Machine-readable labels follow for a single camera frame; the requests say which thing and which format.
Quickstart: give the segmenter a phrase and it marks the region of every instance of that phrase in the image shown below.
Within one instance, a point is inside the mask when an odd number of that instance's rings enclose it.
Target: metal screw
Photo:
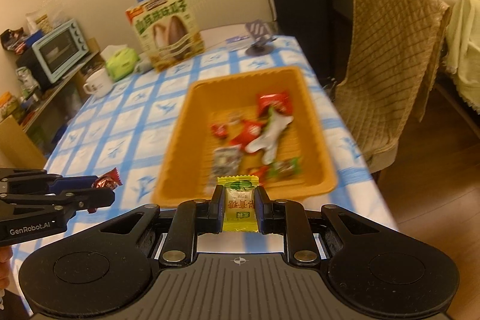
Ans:
[[[299,262],[313,262],[317,259],[317,254],[313,251],[304,250],[295,252],[293,257]]]
[[[162,257],[167,262],[180,262],[185,259],[186,255],[182,251],[171,250],[165,252]]]

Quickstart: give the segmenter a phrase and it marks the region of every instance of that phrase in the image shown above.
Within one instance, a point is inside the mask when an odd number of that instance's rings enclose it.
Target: refrigerator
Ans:
[[[268,0],[280,34],[294,36],[320,83],[334,76],[331,0]]]

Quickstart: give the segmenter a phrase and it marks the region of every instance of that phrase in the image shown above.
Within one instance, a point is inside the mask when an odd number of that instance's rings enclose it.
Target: white mug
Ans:
[[[93,72],[87,78],[87,83],[83,85],[83,89],[87,94],[94,95],[97,98],[104,97],[112,88],[113,82],[106,68],[100,68],[98,71]]]

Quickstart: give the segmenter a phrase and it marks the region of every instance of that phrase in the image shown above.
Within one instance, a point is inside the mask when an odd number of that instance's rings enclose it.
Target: blue and white tablecloth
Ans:
[[[323,92],[297,41],[279,37],[275,51],[251,58],[245,50],[215,50],[176,65],[160,74],[155,71],[132,75],[118,82],[104,98],[90,98],[69,125],[45,168],[63,176],[101,175],[118,167],[124,183],[115,190],[116,200],[95,214],[80,211],[64,234],[22,243],[13,249],[13,275],[37,248],[72,235],[137,206],[150,202],[163,155],[191,83],[283,65],[297,65],[305,76],[326,142],[338,171],[333,192],[304,200],[306,209],[320,210],[334,203],[395,229],[395,222],[372,180],[355,141],[334,106]],[[281,236],[222,233],[203,235],[199,251],[282,251]]]

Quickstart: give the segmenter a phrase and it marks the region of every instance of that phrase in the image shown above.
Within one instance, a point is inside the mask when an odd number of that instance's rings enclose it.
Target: snack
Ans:
[[[293,108],[289,94],[284,91],[279,94],[262,95],[258,97],[258,116],[262,117],[273,107],[282,115],[292,115]]]
[[[285,128],[293,121],[292,116],[281,115],[273,107],[268,109],[268,123],[261,136],[245,147],[245,152],[254,153],[265,150],[262,163],[265,165],[273,163],[277,157],[278,138]]]
[[[258,177],[258,184],[263,186],[265,184],[265,179],[267,173],[270,172],[269,166],[262,166],[262,167],[252,167],[247,170],[248,175],[257,176]]]
[[[211,129],[213,135],[219,139],[225,139],[229,135],[225,124],[213,124]]]
[[[258,186],[258,177],[227,176],[219,178],[217,184],[226,188],[223,231],[258,232],[253,193]]]
[[[268,170],[269,178],[286,179],[300,173],[299,158],[273,162]]]
[[[220,176],[231,176],[238,173],[242,152],[240,146],[220,147],[213,151],[213,164],[208,178],[207,189],[213,190]]]
[[[97,180],[92,184],[92,187],[96,188],[109,188],[115,190],[118,186],[122,186],[123,183],[120,180],[119,172],[117,168],[105,172],[102,176],[99,176]],[[88,213],[95,213],[97,208],[88,209]]]
[[[262,133],[263,123],[257,121],[242,120],[243,130],[241,133],[230,140],[230,145],[240,145],[242,151],[245,146],[255,140]]]
[[[187,0],[143,0],[126,12],[157,71],[203,53],[200,28]]]

